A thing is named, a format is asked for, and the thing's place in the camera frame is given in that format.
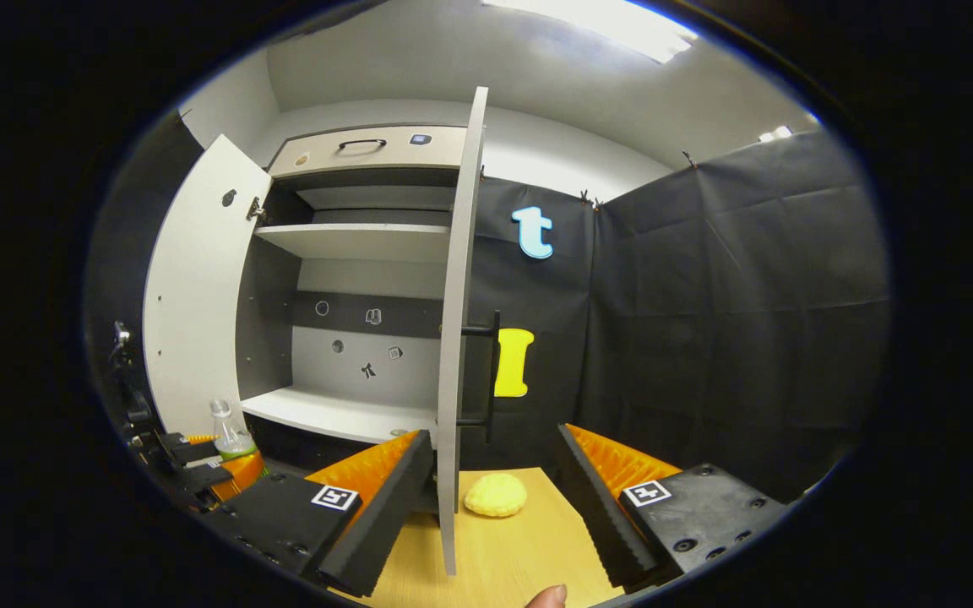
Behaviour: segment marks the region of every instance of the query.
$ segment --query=drawer handle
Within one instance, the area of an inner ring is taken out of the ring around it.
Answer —
[[[351,144],[378,144],[378,147],[382,147],[386,144],[386,141],[385,139],[352,139],[350,142],[340,144],[340,149],[344,149],[344,146]]]

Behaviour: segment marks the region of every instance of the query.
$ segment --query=open cabinet door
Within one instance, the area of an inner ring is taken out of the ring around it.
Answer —
[[[220,135],[175,193],[152,250],[142,343],[155,408],[168,432],[212,432],[209,401],[239,400],[239,281],[271,178]]]
[[[457,473],[459,473],[459,415],[463,390],[464,338],[468,320],[468,278],[471,273],[471,243],[475,237],[476,204],[479,197],[479,168],[483,155],[483,118],[487,114],[487,88],[478,86],[471,102],[460,174],[456,178],[453,224],[448,233],[448,264],[441,314],[441,363],[438,376],[438,519],[445,572],[456,574]]]

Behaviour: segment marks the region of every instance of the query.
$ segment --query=black curtain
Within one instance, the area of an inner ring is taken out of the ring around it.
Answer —
[[[552,221],[543,231],[549,258],[520,249],[513,212],[535,205]],[[489,324],[495,309],[503,328],[535,335],[525,358],[524,397],[498,397],[490,446],[478,428],[460,435],[460,467],[468,470],[552,467],[560,421],[576,412],[590,300],[592,211],[555,190],[487,178],[480,184],[471,255],[468,322]],[[478,415],[490,389],[490,341],[466,339],[464,413]]]
[[[749,146],[595,213],[575,423],[776,500],[857,438],[889,331],[861,171],[824,132]]]

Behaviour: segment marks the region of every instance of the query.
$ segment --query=yellow sponge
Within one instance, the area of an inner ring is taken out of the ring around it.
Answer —
[[[509,473],[483,475],[464,494],[464,507],[491,517],[513,515],[525,506],[525,502],[528,502],[528,490]]]

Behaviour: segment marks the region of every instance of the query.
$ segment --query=sticker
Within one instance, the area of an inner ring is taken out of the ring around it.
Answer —
[[[553,222],[544,218],[538,207],[525,207],[513,212],[513,221],[520,224],[520,249],[529,258],[546,259],[553,253],[553,246],[543,242],[543,231],[549,231]]]
[[[535,334],[526,328],[502,328],[497,332],[497,342],[502,347],[497,356],[494,396],[524,397],[528,393],[525,355],[528,354],[528,345],[535,342]]]
[[[661,486],[659,481],[648,481],[622,491],[626,493],[626,496],[629,496],[629,500],[632,500],[637,507],[644,507],[644,505],[667,500],[668,497],[671,497],[671,493]]]
[[[321,507],[335,508],[336,511],[347,511],[348,508],[351,508],[356,496],[359,496],[359,492],[355,490],[325,486],[310,502],[321,505]]]

